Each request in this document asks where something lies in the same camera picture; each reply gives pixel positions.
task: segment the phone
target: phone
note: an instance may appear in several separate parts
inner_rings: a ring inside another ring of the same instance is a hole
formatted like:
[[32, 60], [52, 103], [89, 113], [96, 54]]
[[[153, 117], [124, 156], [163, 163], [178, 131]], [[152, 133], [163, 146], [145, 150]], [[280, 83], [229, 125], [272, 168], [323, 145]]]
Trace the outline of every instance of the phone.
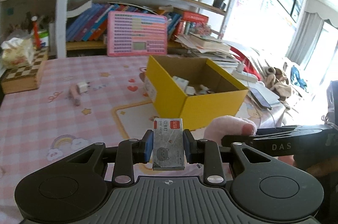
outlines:
[[253, 99], [258, 103], [261, 108], [269, 110], [272, 109], [271, 105], [265, 100], [265, 98], [257, 89], [249, 87], [249, 90], [252, 94]]

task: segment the white charger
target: white charger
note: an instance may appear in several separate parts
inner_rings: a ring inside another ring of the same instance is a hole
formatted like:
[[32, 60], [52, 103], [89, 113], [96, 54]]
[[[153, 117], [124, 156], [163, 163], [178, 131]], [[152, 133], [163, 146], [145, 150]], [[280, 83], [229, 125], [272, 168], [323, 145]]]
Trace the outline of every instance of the white charger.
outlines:
[[243, 71], [244, 68], [245, 68], [244, 61], [242, 61], [241, 63], [238, 63], [237, 68], [234, 69], [233, 72], [231, 73], [232, 76], [240, 80], [256, 83], [258, 81], [257, 76], [255, 76], [254, 74], [244, 72]]

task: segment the table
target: table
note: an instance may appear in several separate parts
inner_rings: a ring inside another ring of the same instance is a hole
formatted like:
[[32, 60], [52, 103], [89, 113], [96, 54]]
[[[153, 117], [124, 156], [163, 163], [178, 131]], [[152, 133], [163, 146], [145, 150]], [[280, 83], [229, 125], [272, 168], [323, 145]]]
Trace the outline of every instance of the table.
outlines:
[[[21, 221], [14, 190], [26, 175], [95, 142], [109, 147], [127, 138], [140, 139], [153, 127], [157, 113], [140, 78], [147, 60], [146, 56], [49, 60], [38, 90], [5, 96], [0, 108], [1, 223]], [[80, 81], [89, 82], [90, 87], [81, 96], [81, 106], [75, 107], [68, 90]], [[237, 116], [249, 118], [261, 128], [280, 126], [284, 109], [279, 105], [271, 114], [256, 111], [246, 98]], [[204, 128], [192, 132], [196, 139], [203, 133]], [[151, 167], [151, 163], [135, 165], [135, 176], [202, 174], [196, 164], [169, 174]], [[109, 164], [106, 180], [111, 179], [112, 170], [113, 164]]]

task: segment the tissue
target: tissue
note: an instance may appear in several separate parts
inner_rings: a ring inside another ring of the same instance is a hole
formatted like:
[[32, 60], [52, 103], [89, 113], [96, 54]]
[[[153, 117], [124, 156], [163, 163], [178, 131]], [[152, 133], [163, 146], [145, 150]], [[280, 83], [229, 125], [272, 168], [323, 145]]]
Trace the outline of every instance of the tissue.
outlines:
[[1, 44], [1, 59], [7, 69], [14, 69], [32, 65], [34, 58], [34, 47], [32, 40], [12, 38]]

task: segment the pink multiplication board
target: pink multiplication board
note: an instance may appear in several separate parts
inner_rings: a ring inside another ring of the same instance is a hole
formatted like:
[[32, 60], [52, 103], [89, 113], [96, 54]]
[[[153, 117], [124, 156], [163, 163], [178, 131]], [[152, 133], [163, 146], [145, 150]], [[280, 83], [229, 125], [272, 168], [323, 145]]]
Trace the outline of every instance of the pink multiplication board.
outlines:
[[167, 53], [167, 18], [155, 14], [111, 11], [108, 14], [108, 56]]

